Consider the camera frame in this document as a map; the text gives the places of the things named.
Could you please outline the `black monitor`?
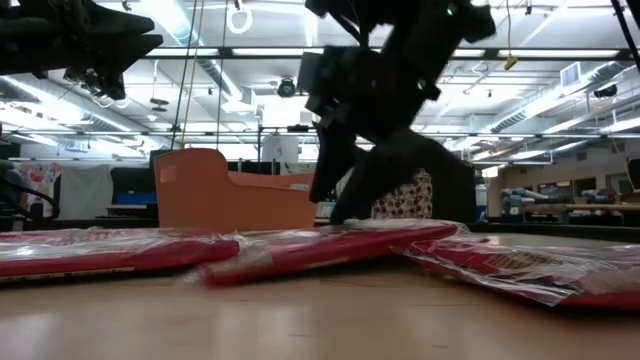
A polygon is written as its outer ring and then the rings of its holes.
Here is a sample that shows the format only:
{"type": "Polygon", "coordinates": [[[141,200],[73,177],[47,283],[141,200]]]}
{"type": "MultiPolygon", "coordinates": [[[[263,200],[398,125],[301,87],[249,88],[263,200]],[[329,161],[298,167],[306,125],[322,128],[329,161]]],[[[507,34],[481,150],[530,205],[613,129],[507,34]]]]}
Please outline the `black monitor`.
{"type": "Polygon", "coordinates": [[[113,205],[148,205],[157,202],[155,178],[149,168],[112,168],[113,205]]]}

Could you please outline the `ceiling light strip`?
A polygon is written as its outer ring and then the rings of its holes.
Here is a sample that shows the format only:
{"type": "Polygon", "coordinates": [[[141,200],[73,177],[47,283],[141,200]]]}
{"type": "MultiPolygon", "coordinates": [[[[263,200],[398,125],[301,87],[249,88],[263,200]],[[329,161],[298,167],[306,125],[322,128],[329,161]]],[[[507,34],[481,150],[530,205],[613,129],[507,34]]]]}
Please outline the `ceiling light strip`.
{"type": "MultiPolygon", "coordinates": [[[[305,52],[322,54],[322,47],[203,47],[203,48],[179,48],[161,47],[152,50],[144,59],[168,59],[180,60],[196,56],[203,59],[295,59],[305,52]]],[[[455,60],[481,59],[498,61],[506,59],[511,54],[525,61],[604,61],[622,60],[630,61],[632,52],[629,49],[534,49],[517,48],[514,50],[500,48],[459,48],[451,56],[455,60]]]]}

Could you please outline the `silver ventilation duct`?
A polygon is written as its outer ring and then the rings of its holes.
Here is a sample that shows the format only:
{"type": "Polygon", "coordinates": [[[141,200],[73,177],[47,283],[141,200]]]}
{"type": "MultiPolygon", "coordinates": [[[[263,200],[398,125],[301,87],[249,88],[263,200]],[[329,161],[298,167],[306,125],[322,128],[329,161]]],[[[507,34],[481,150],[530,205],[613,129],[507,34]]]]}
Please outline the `silver ventilation duct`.
{"type": "MultiPolygon", "coordinates": [[[[202,39],[204,11],[187,11],[183,0],[143,0],[144,7],[154,21],[159,24],[178,45],[187,48],[205,47],[202,39]]],[[[219,62],[212,59],[196,58],[196,64],[219,87],[227,100],[240,100],[240,88],[224,72],[219,62]]]]}

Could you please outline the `wooden workbench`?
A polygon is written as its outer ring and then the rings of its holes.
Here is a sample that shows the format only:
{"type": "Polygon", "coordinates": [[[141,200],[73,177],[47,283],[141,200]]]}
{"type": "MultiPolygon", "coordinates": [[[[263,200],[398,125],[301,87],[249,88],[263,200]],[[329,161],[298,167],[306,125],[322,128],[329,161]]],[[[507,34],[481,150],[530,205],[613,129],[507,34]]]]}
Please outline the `wooden workbench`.
{"type": "Polygon", "coordinates": [[[578,197],[544,195],[525,188],[501,190],[503,214],[520,216],[532,221],[535,216],[552,217],[568,224],[572,217],[587,217],[587,224],[594,224],[593,217],[621,216],[621,222],[640,225],[640,190],[620,194],[613,189],[585,190],[578,197]]]}

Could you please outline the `orange plastic basket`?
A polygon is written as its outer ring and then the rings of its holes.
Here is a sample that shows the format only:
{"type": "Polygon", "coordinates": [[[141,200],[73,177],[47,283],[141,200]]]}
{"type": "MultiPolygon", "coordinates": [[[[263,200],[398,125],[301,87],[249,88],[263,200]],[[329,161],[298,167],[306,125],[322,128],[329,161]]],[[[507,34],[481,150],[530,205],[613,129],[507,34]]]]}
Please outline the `orange plastic basket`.
{"type": "Polygon", "coordinates": [[[309,201],[313,175],[230,171],[221,152],[190,148],[154,159],[159,225],[218,233],[306,228],[317,205],[309,201]]]}

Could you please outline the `white sheet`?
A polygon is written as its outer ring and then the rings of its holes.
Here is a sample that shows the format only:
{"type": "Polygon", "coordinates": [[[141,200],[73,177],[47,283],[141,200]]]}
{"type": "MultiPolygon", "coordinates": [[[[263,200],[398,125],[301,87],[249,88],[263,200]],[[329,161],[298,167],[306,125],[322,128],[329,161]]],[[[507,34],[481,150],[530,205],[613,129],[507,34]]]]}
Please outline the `white sheet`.
{"type": "Polygon", "coordinates": [[[107,215],[113,195],[110,166],[65,166],[60,180],[60,220],[94,220],[107,215]]]}

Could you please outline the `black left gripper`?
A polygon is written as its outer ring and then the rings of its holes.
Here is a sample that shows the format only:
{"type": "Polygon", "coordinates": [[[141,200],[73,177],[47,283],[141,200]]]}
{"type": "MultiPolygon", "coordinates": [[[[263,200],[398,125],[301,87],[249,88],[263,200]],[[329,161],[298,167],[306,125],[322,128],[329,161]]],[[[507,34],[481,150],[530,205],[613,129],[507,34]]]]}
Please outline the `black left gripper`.
{"type": "Polygon", "coordinates": [[[0,75],[45,79],[64,69],[85,83],[121,83],[124,72],[163,44],[150,18],[94,0],[0,0],[0,75]]]}

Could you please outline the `colourful printed cloth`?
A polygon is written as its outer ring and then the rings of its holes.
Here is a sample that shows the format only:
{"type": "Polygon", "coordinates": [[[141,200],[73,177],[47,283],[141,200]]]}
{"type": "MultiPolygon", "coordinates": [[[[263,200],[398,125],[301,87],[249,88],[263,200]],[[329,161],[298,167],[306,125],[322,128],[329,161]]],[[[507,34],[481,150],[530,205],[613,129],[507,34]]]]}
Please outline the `colourful printed cloth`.
{"type": "MultiPolygon", "coordinates": [[[[57,163],[20,163],[17,172],[25,179],[30,188],[43,193],[51,198],[56,196],[55,183],[62,171],[62,166],[57,163]]],[[[32,194],[27,195],[28,208],[36,204],[36,208],[42,207],[44,216],[51,216],[52,206],[46,200],[42,200],[32,194]]]]}

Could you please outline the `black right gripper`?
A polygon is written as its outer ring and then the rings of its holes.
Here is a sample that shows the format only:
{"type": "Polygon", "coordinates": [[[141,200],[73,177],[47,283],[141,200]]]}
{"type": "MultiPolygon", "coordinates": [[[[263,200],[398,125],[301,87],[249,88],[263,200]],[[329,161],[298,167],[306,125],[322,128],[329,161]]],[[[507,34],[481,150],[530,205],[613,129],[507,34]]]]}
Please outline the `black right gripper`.
{"type": "Polygon", "coordinates": [[[318,94],[307,93],[305,104],[320,117],[320,123],[313,124],[319,154],[309,200],[324,201],[353,167],[355,134],[380,141],[356,163],[331,224],[342,224],[408,183],[421,169],[430,175],[447,173],[453,154],[436,140],[408,129],[424,102],[440,96],[432,80],[371,48],[327,46],[322,55],[316,75],[318,94]]]}

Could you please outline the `brown dotted white container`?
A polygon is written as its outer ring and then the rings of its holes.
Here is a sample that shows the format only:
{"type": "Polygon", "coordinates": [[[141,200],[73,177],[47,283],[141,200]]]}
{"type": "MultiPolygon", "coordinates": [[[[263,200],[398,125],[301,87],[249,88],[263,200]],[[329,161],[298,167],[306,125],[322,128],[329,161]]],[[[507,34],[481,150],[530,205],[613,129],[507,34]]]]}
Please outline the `brown dotted white container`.
{"type": "Polygon", "coordinates": [[[431,176],[426,171],[420,170],[409,183],[401,185],[376,200],[372,207],[372,217],[374,219],[430,219],[432,195],[431,176]]]}

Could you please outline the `red popcorn bag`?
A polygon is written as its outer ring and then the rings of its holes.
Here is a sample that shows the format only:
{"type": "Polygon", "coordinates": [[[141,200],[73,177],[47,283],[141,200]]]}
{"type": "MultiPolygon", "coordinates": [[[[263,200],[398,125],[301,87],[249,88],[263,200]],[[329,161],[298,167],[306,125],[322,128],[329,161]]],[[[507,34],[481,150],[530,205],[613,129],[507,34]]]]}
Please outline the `red popcorn bag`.
{"type": "Polygon", "coordinates": [[[351,220],[342,225],[232,234],[237,255],[200,265],[209,286],[228,286],[278,275],[369,260],[416,241],[453,236],[462,225],[434,219],[351,220]]]}
{"type": "Polygon", "coordinates": [[[236,256],[239,243],[193,228],[0,233],[0,284],[198,265],[236,256]]]}
{"type": "Polygon", "coordinates": [[[452,236],[395,251],[433,273],[550,307],[640,311],[640,245],[507,245],[452,236]]]}

